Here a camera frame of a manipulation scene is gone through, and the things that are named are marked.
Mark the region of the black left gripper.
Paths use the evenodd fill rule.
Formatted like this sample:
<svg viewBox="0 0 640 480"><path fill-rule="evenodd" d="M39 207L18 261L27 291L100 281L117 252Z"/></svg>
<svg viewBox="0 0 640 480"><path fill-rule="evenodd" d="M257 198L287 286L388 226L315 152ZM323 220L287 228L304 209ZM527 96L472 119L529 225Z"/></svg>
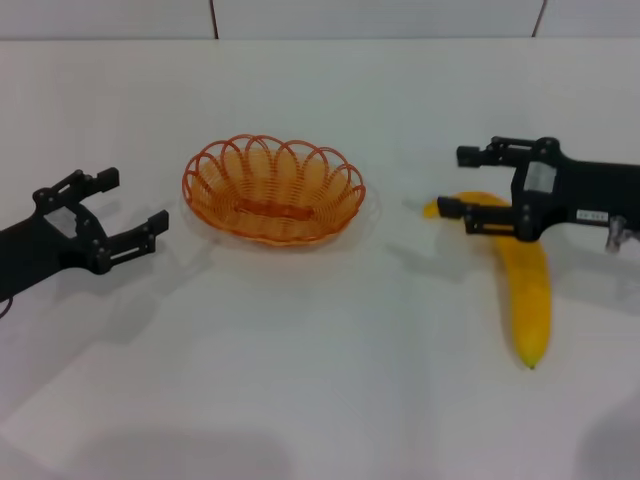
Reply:
<svg viewBox="0 0 640 480"><path fill-rule="evenodd" d="M1 298L9 300L66 269L81 268L101 275L114 266L154 253L157 237L169 228L166 210L131 230L107 237L86 207L62 207L118 186L119 171L111 167L95 176L75 170L53 186L36 190L36 209L55 210L54 216L71 221L74 234L67 236L42 212L2 230Z"/></svg>

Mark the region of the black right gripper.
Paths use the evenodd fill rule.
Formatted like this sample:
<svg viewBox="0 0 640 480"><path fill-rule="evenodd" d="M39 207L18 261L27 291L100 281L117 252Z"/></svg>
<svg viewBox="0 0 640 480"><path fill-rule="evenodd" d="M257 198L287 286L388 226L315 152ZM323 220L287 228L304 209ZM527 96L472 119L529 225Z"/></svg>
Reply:
<svg viewBox="0 0 640 480"><path fill-rule="evenodd" d="M515 167L512 204L493 194L437 199L442 218L462 220L469 235L516 235L533 242L561 223L639 233L639 167L573 160L557 139L494 136L484 148L459 146L459 167Z"/></svg>

